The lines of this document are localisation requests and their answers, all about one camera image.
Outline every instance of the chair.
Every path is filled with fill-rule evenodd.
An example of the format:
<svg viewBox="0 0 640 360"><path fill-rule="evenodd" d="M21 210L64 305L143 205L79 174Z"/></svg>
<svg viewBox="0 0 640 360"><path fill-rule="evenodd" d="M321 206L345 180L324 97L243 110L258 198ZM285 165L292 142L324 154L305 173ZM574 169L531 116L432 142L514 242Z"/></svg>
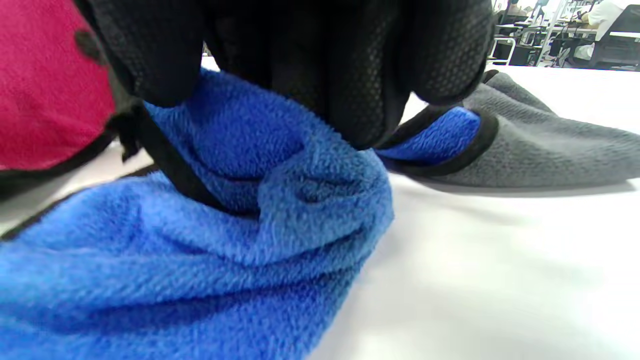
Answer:
<svg viewBox="0 0 640 360"><path fill-rule="evenodd" d="M581 69L607 70L640 63L640 5L628 5L607 33L595 42L590 60L574 57L573 46L567 62Z"/></svg>

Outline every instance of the black glove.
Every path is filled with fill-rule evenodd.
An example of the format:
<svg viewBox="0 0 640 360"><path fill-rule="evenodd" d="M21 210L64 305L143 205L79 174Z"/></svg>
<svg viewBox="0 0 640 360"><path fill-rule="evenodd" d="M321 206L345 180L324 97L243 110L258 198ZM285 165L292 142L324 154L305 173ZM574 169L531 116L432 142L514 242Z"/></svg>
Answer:
<svg viewBox="0 0 640 360"><path fill-rule="evenodd" d="M305 105L357 149L392 134L411 91L444 105L484 72L490 0L74 0L124 88L187 99L202 42L221 69Z"/></svg>

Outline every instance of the metal frame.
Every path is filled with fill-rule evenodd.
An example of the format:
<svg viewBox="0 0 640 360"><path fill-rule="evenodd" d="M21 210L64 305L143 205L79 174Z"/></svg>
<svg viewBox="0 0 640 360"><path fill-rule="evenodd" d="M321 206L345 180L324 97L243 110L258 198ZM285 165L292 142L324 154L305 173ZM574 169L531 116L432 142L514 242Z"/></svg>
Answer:
<svg viewBox="0 0 640 360"><path fill-rule="evenodd" d="M511 57L513 56L513 52L516 49L516 39L514 38L494 38L493 39L493 49L491 50L491 57L493 57L493 53L495 52L495 48L498 45L498 42L500 41L505 41L511 44L511 51L509 52L509 57L505 59L494 59L494 60L487 60L486 62L489 64L495 64L495 63L504 63L505 65L509 65L509 63L511 62Z"/></svg>

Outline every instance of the blue fleece fabric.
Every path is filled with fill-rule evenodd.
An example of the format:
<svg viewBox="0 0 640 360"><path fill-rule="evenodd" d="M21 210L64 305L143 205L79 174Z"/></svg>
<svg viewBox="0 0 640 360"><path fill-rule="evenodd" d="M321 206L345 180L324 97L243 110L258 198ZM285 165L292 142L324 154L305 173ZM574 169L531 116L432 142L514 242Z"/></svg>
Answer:
<svg viewBox="0 0 640 360"><path fill-rule="evenodd" d="M476 137L480 117L465 108L453 108L414 137L376 152L386 158L438 165L460 155Z"/></svg>
<svg viewBox="0 0 640 360"><path fill-rule="evenodd" d="M392 220L387 174L292 101L203 71L154 121L235 217L160 173L0 246L0 359L302 359Z"/></svg>

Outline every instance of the red fabric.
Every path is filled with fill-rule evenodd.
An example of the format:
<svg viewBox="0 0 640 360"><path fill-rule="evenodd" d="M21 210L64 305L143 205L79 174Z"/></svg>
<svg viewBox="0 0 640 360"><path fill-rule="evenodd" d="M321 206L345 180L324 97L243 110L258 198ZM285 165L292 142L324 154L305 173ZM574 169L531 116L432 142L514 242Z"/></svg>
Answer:
<svg viewBox="0 0 640 360"><path fill-rule="evenodd" d="M0 170L50 168L102 133L114 105L82 28L72 0L0 0Z"/></svg>

